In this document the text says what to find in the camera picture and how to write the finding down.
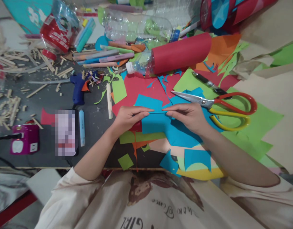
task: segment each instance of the white shirt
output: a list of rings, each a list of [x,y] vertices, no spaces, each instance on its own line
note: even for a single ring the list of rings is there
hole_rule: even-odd
[[[280,180],[268,188],[231,178],[222,184],[248,214],[211,181],[150,171],[87,181],[72,168],[52,190],[36,228],[293,228],[293,186]]]

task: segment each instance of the scissor blade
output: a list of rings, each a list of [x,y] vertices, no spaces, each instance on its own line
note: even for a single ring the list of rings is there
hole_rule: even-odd
[[[208,99],[205,99],[205,98],[200,97],[200,96],[190,95],[190,94],[187,94],[187,93],[175,92],[175,91],[171,91],[171,92],[173,94],[185,99],[185,100],[190,101],[190,102],[199,103],[202,107],[211,108],[213,103],[214,103],[214,100],[208,100]]]

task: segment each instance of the scissors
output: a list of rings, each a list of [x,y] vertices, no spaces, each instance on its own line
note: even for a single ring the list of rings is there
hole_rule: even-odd
[[[208,100],[208,99],[205,99],[203,97],[200,97],[200,96],[196,96],[196,95],[190,95],[190,94],[186,94],[186,93],[182,93],[182,92],[175,92],[175,91],[171,91],[173,94],[185,99],[185,100],[188,100],[190,102],[195,102],[195,103],[199,103],[202,107],[205,107],[208,109],[208,111],[212,114],[216,114],[216,115],[225,115],[225,116],[233,116],[233,117],[238,117],[238,118],[243,118],[244,119],[244,123],[238,127],[235,127],[235,128],[230,128],[230,127],[227,127],[227,126],[224,126],[223,124],[221,124],[219,122],[219,120],[214,116],[210,116],[211,120],[219,127],[221,128],[222,130],[226,130],[226,131],[239,131],[239,130],[242,130],[244,129],[245,127],[247,127],[250,122],[251,122],[251,119],[248,115],[251,115],[253,113],[256,112],[257,110],[257,103],[255,101],[255,99],[253,97],[251,97],[250,95],[248,94],[245,94],[245,93],[242,93],[242,92],[233,92],[233,93],[227,93],[227,94],[224,94],[224,95],[220,95],[216,98],[214,98],[213,100]],[[230,96],[242,96],[244,98],[246,98],[249,103],[251,104],[251,109],[250,111],[246,112],[246,111],[243,111],[243,110],[240,110],[234,106],[232,106],[231,104],[223,101],[222,99],[224,98],[227,98],[227,97],[230,97]],[[234,111],[234,112],[228,112],[228,111],[217,111],[215,110],[214,108],[212,108],[213,104],[215,103],[219,103],[223,106],[225,106],[226,108],[229,108],[230,110]]]

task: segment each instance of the person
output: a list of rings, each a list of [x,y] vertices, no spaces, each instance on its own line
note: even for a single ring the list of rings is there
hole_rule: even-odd
[[[293,228],[293,186],[213,129],[199,104],[164,111],[202,138],[229,175],[221,184],[227,195],[211,181],[163,171],[113,171],[105,181],[100,174],[114,143],[151,111],[120,108],[57,183],[36,228]]]

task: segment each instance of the blue glue gun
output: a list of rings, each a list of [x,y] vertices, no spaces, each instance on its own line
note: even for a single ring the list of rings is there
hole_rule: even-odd
[[[82,92],[82,88],[85,84],[85,80],[82,79],[82,73],[70,76],[70,82],[74,84],[72,96],[73,104],[75,106],[84,105],[84,92]]]

